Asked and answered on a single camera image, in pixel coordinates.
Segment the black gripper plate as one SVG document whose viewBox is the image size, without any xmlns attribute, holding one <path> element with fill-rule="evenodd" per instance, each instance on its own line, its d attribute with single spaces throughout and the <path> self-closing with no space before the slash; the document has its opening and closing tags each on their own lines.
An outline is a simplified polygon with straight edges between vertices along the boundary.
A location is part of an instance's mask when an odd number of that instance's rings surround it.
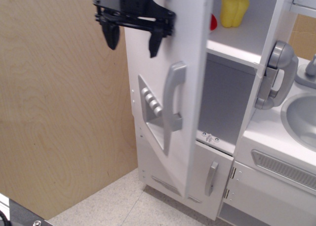
<svg viewBox="0 0 316 226">
<path fill-rule="evenodd" d="M 163 37 L 171 36 L 175 13 L 149 0 L 139 14 L 124 11 L 120 0 L 93 0 L 97 12 L 96 21 L 102 26 L 103 35 L 110 49 L 115 50 L 120 31 L 119 27 L 127 27 L 151 33 L 149 39 L 150 58 L 158 54 Z"/>
</svg>

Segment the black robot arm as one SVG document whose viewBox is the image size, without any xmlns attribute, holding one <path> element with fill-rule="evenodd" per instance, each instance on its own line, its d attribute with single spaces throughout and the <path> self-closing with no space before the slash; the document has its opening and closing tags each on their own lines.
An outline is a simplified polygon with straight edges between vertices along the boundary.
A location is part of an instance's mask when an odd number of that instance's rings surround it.
<svg viewBox="0 0 316 226">
<path fill-rule="evenodd" d="M 151 33 L 150 57 L 156 57 L 161 41 L 172 36 L 176 14 L 154 0 L 93 0 L 95 20 L 102 26 L 103 35 L 110 49 L 116 49 L 120 31 L 127 27 Z"/>
</svg>

